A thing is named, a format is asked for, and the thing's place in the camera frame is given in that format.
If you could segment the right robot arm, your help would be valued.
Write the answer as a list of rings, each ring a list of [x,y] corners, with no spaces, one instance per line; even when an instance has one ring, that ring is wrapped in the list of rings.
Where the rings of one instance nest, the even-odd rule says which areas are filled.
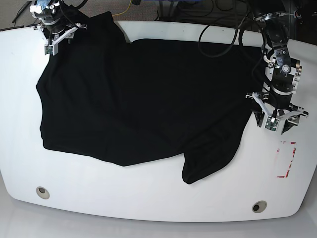
[[[77,29],[86,29],[86,24],[75,22],[66,14],[70,7],[63,0],[34,0],[30,5],[33,18],[40,20],[37,28],[46,39],[48,48],[58,45]]]

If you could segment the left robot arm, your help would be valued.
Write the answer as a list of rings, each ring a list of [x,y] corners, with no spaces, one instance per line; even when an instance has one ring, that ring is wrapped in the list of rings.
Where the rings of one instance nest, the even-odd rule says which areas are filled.
[[[299,124],[301,117],[308,117],[309,113],[304,108],[293,105],[291,99],[297,89],[302,73],[300,61],[289,55],[287,43],[287,28],[282,25],[279,18],[286,14],[285,7],[280,0],[248,0],[247,6],[253,14],[252,23],[265,23],[265,28],[260,29],[263,45],[268,45],[271,50],[262,50],[261,58],[255,61],[245,51],[243,34],[246,25],[235,25],[234,40],[239,43],[239,49],[246,59],[252,61],[251,76],[255,77],[260,63],[266,62],[270,69],[272,79],[264,78],[268,86],[261,92],[252,92],[246,95],[254,106],[257,125],[265,126],[270,131],[276,131],[280,122],[284,122],[282,133],[289,131]]]

